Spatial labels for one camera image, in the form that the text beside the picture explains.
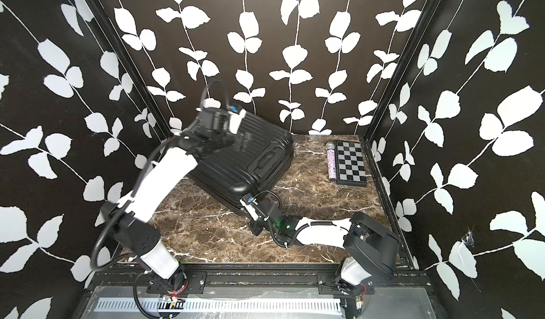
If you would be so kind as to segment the black ribbed hard-shell suitcase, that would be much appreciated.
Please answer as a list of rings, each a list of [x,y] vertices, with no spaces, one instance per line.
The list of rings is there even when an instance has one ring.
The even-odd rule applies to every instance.
[[[231,212],[246,217],[241,198],[274,187],[291,165],[294,140],[289,131],[252,113],[239,130],[251,135],[243,151],[229,147],[208,156],[189,179]]]

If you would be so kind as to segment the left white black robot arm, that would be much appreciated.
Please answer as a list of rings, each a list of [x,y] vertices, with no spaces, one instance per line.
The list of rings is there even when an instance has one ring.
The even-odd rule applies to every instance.
[[[149,221],[170,191],[201,160],[224,148],[243,146],[246,136],[239,128],[246,115],[247,111],[237,106],[225,110],[205,107],[188,128],[152,151],[132,191],[116,203],[103,204],[106,225],[91,253],[92,271],[103,269],[98,255],[108,235],[129,248],[146,269],[160,278],[169,279],[178,270],[179,262]]]

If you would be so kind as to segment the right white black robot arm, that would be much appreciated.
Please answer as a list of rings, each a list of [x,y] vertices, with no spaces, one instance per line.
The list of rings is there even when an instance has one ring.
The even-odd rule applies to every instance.
[[[267,230],[279,247],[326,245],[344,249],[349,256],[330,286],[340,293],[370,291],[372,282],[389,281],[395,275],[400,238],[363,212],[343,220],[313,220],[286,215],[278,201],[267,201],[260,193],[244,195],[239,202],[250,215],[254,234]]]

